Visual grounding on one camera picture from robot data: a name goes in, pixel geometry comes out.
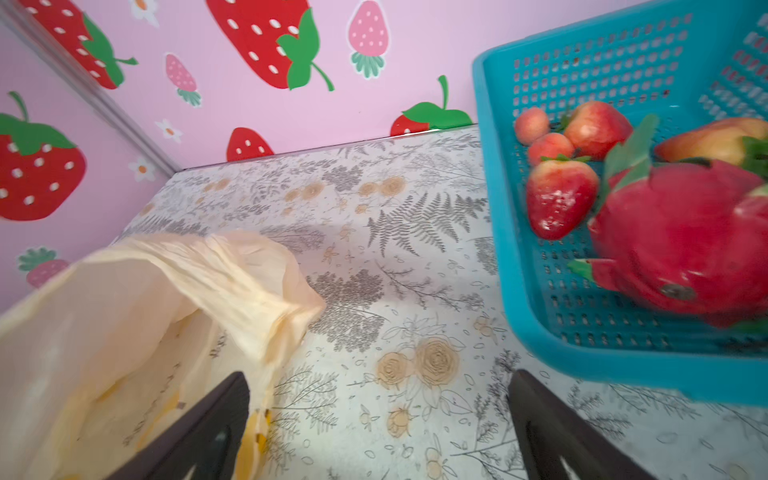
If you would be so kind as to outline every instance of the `blue plastic basket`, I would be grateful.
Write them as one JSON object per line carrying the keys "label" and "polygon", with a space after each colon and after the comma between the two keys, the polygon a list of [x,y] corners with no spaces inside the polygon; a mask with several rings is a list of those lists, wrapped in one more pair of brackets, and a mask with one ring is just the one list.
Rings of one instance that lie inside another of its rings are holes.
{"label": "blue plastic basket", "polygon": [[584,379],[679,389],[696,400],[768,404],[768,335],[651,312],[571,273],[594,257],[579,227],[538,239],[525,211],[528,162],[512,125],[538,106],[611,102],[656,141],[727,116],[768,117],[768,2],[651,2],[494,48],[474,63],[493,233],[510,325],[538,358]]}

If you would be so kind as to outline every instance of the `fern print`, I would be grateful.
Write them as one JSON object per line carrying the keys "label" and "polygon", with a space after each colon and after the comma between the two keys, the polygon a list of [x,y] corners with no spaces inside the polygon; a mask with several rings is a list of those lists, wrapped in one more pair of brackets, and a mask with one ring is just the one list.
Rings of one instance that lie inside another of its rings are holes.
{"label": "fern print", "polygon": [[456,195],[452,200],[449,194],[436,194],[432,201],[427,202],[428,195],[425,193],[418,200],[409,195],[388,214],[380,210],[378,220],[369,218],[366,225],[370,228],[368,246],[373,245],[373,241],[378,238],[379,249],[384,257],[389,241],[393,240],[395,245],[418,257],[419,254],[411,244],[411,239],[416,239],[444,253],[445,242],[440,234],[458,243],[458,233],[454,226],[469,233],[469,218],[478,218],[478,213],[483,212],[488,203],[485,198],[473,199],[461,195]]}

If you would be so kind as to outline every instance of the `plastic bag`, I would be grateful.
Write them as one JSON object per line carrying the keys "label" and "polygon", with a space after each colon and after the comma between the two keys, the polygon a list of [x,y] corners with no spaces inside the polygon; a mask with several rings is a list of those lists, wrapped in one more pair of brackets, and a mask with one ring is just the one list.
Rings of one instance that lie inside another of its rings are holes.
{"label": "plastic bag", "polygon": [[274,377],[324,307],[292,253],[256,233],[93,253],[0,318],[0,472],[103,478],[242,370],[234,478],[252,478]]}

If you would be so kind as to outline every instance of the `red strawberry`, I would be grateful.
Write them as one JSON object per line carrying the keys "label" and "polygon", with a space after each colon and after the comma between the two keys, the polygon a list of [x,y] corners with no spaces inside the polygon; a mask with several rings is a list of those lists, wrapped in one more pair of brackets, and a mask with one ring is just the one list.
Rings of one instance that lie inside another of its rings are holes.
{"label": "red strawberry", "polygon": [[238,127],[232,130],[227,145],[227,161],[248,160],[249,158],[274,155],[266,141],[250,128]]}
{"label": "red strawberry", "polygon": [[80,184],[85,158],[60,131],[29,123],[22,98],[9,94],[22,118],[0,114],[0,217],[40,220]]}
{"label": "red strawberry", "polygon": [[526,186],[528,220],[534,233],[545,240],[568,235],[589,213],[599,185],[598,175],[581,160],[560,156],[541,162]]}
{"label": "red strawberry", "polygon": [[206,0],[210,13],[243,60],[276,88],[303,87],[315,68],[333,91],[333,83],[315,65],[320,39],[306,0]]}
{"label": "red strawberry", "polygon": [[18,0],[32,17],[104,88],[123,83],[119,63],[137,65],[135,58],[115,58],[112,45],[91,19],[69,0]]}
{"label": "red strawberry", "polygon": [[437,81],[440,82],[440,87],[442,87],[442,108],[428,101],[412,106],[395,119],[392,129],[389,131],[390,135],[394,137],[430,128],[444,130],[446,128],[463,127],[472,124],[472,119],[466,112],[447,110],[448,80],[445,78],[445,75],[440,75]]}
{"label": "red strawberry", "polygon": [[67,260],[56,260],[56,252],[45,247],[30,248],[18,258],[18,269],[27,273],[27,283],[40,288],[43,283],[69,266]]}

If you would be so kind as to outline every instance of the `red strawberry decal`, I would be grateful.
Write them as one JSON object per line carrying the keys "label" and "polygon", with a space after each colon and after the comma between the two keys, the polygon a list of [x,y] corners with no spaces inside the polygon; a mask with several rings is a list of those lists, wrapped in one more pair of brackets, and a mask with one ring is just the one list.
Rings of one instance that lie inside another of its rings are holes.
{"label": "red strawberry decal", "polygon": [[114,90],[123,83],[118,63],[138,65],[135,58],[115,58],[104,33],[69,0],[18,2],[102,87]]}
{"label": "red strawberry decal", "polygon": [[165,54],[165,74],[168,80],[177,88],[176,93],[195,108],[202,105],[203,99],[197,93],[197,82],[192,74],[181,64],[181,60],[172,54]]}
{"label": "red strawberry decal", "polygon": [[424,131],[432,128],[446,128],[471,125],[472,119],[461,110],[446,110],[448,107],[448,80],[445,75],[437,79],[442,87],[442,108],[432,102],[423,101],[404,111],[395,119],[389,134],[393,137],[402,134]]}
{"label": "red strawberry decal", "polygon": [[349,44],[355,49],[352,64],[366,78],[378,77],[384,69],[382,55],[389,47],[389,32],[384,12],[378,3],[366,0],[349,23]]}
{"label": "red strawberry decal", "polygon": [[30,248],[18,258],[18,269],[27,273],[27,283],[40,288],[57,273],[66,270],[67,260],[56,260],[56,252],[45,247]]}
{"label": "red strawberry decal", "polygon": [[314,59],[320,38],[306,0],[206,0],[210,13],[243,60],[275,88],[303,87],[317,70],[333,83]]}
{"label": "red strawberry decal", "polygon": [[266,141],[250,128],[238,127],[232,130],[230,143],[227,145],[227,161],[248,160],[250,158],[274,155]]}
{"label": "red strawberry decal", "polygon": [[80,184],[85,158],[60,131],[30,123],[22,97],[9,95],[22,118],[0,114],[0,217],[40,220]]}

